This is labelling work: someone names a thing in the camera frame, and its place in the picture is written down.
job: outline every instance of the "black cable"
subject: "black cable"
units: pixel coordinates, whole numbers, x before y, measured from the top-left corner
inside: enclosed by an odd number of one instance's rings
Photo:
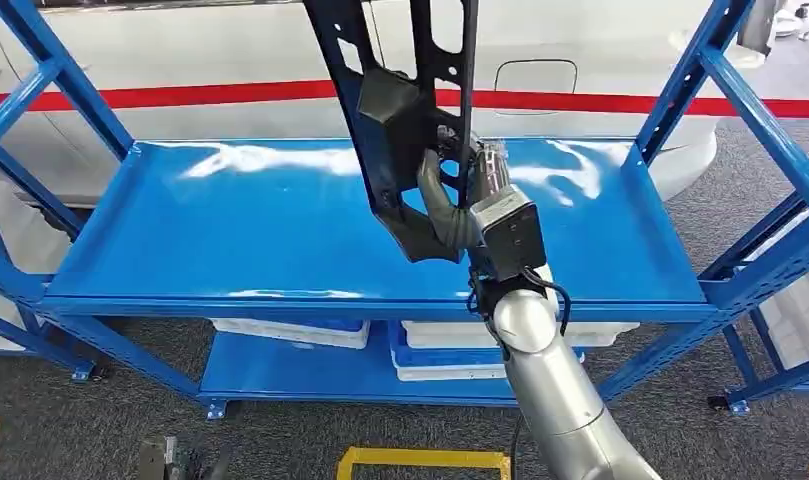
[[[566,292],[566,289],[560,285],[554,282],[549,282],[548,280],[543,280],[542,277],[531,269],[531,267],[523,268],[522,275],[528,279],[529,282],[543,288],[550,288],[563,297],[563,314],[560,315],[560,335],[565,336],[566,326],[569,325],[569,314],[572,312],[572,299],[569,297],[569,293]]]
[[[519,446],[519,433],[522,430],[523,420],[522,412],[519,412],[519,416],[516,418],[516,426],[513,427],[513,439],[510,440],[510,480],[519,479],[516,476],[516,449]]]

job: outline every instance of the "blue shelf frame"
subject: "blue shelf frame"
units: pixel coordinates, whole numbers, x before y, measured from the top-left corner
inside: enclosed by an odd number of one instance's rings
[[[734,363],[740,370],[745,383],[738,389],[725,392],[725,403],[735,413],[746,413],[749,411],[748,402],[760,400],[779,392],[809,392],[809,360],[793,368],[784,367],[778,350],[769,336],[769,327],[760,309],[753,310],[749,314],[749,320],[757,330],[775,372],[766,378],[760,378],[755,372],[751,358],[734,326],[728,325],[723,329],[725,340],[734,357]]]
[[[655,156],[672,133],[676,123],[686,111],[706,79],[710,77],[729,98],[737,112],[745,119],[756,137],[766,147],[772,158],[790,179],[796,193],[782,202],[766,218],[761,220],[746,235],[720,256],[697,279],[707,302],[697,305],[630,305],[618,302],[586,306],[590,321],[607,321],[618,318],[621,308],[647,322],[670,324],[666,332],[642,352],[626,362],[619,371],[599,385],[605,400],[614,400],[644,379],[654,375],[671,362],[680,358],[710,335],[723,332],[739,316],[752,311],[763,299],[780,291],[809,271],[809,218],[752,262],[744,258],[761,243],[771,231],[777,230],[784,218],[799,205],[809,207],[809,159],[778,121],[768,111],[722,52],[739,29],[752,5],[748,0],[714,0],[698,27],[683,57],[664,87],[655,107],[635,140],[634,151],[642,161],[651,165]],[[13,92],[0,106],[0,137],[14,123],[14,119],[26,111],[51,81],[69,98],[89,124],[103,139],[108,148],[123,161],[134,141],[113,112],[103,102],[100,94],[89,82],[65,50],[59,39],[29,0],[0,0],[0,16],[21,40],[36,60],[37,70]],[[65,208],[35,178],[20,168],[17,162],[0,147],[0,168],[10,175],[28,193],[33,195],[61,224],[73,234],[82,228],[76,217]],[[45,296],[46,283],[52,278],[23,273],[14,268],[6,258],[0,257],[0,292],[17,302],[19,306],[48,316],[61,329],[89,343],[128,366],[150,376],[154,380],[184,395],[197,399],[208,406],[211,418],[224,415],[226,401],[240,398],[295,399],[295,392],[208,390],[206,382],[197,384],[137,347],[115,331],[104,326],[92,315],[128,315],[137,313],[160,315],[206,315],[247,313],[260,307],[259,302],[243,299],[119,299],[100,302],[89,298],[53,298]],[[334,303],[318,304],[318,312],[333,311]],[[403,315],[429,315],[442,313],[447,316],[449,307],[436,305],[413,305]],[[378,305],[366,306],[352,315],[386,315],[389,312]],[[230,334],[218,334],[216,344],[230,343]],[[223,367],[228,359],[208,364]],[[213,382],[224,379],[206,376]],[[360,396],[340,396],[341,399],[364,400]],[[423,398],[433,398],[428,393]],[[300,395],[301,399],[326,398]],[[384,397],[385,401],[419,402],[420,396]],[[476,401],[460,398],[459,403],[508,404],[506,398]]]
[[[11,262],[9,251],[6,248],[0,232],[0,258]],[[34,313],[24,305],[17,305],[18,314],[21,316],[24,329],[21,329],[6,320],[0,318],[0,337],[20,345],[24,350],[4,350],[0,349],[0,356],[40,356],[52,362],[69,368],[73,371],[72,379],[76,381],[86,380],[94,363],[91,360],[81,358],[73,354],[69,349],[63,348],[46,340],[51,330],[51,325],[45,323],[40,326]]]

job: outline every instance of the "white car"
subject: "white car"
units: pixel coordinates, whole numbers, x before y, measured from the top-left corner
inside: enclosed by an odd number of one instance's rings
[[[60,2],[79,4],[50,3]],[[459,1],[432,3],[433,22],[445,37],[439,43],[453,40],[462,23]],[[709,4],[481,0],[475,89],[626,95],[603,101],[650,105]],[[376,0],[364,10],[376,56],[391,70],[412,72],[409,2]],[[137,139],[348,135],[336,98],[319,94],[329,77],[300,2],[170,1],[56,6],[42,13]],[[726,54],[740,69],[758,67],[764,58],[737,45]],[[0,20],[0,94],[34,66]],[[175,86],[210,87],[165,88]],[[721,96],[710,82],[700,95]],[[131,105],[138,107],[123,108]],[[643,113],[501,107],[474,110],[479,135],[627,138],[645,119]],[[713,160],[717,120],[687,116],[669,138],[651,169],[663,198],[691,184]],[[27,113],[3,146],[70,205],[94,205],[117,167],[64,104]]]

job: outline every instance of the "shelf foot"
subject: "shelf foot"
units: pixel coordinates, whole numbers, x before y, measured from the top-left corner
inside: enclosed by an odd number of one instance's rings
[[[728,397],[725,395],[714,395],[712,397],[707,397],[707,405],[716,411],[728,411],[738,417],[745,416],[751,411],[748,406],[748,402],[745,400],[738,400],[731,403],[728,401]]]
[[[74,372],[71,374],[71,381],[74,383],[86,383],[89,377],[92,376],[92,371],[95,369],[95,364],[92,362],[85,362],[75,367]]]
[[[221,420],[227,412],[227,400],[210,400],[207,405],[207,420]]]

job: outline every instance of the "gray floor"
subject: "gray floor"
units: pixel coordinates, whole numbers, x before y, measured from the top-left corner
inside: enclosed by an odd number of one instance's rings
[[[809,121],[784,122],[809,152]],[[743,123],[723,120],[719,155],[688,191],[669,202],[700,268],[789,190]],[[184,371],[200,373],[212,329],[200,322],[131,322],[140,344]],[[588,356],[595,378],[612,372],[658,331],[641,328]],[[748,346],[755,335],[744,328]],[[766,368],[765,359],[759,364]],[[231,478],[328,479],[349,446],[504,450],[517,412],[509,409],[245,403],[206,422],[190,401],[117,367],[77,386],[37,359],[0,358],[0,479],[135,478],[139,442],[177,435],[186,445],[231,449]],[[664,478],[809,478],[809,395],[782,395],[747,417],[716,413],[705,396],[740,381],[721,338],[713,338],[612,407],[639,451]],[[522,478],[550,478],[529,438]],[[492,471],[360,467],[355,478],[498,478]]]

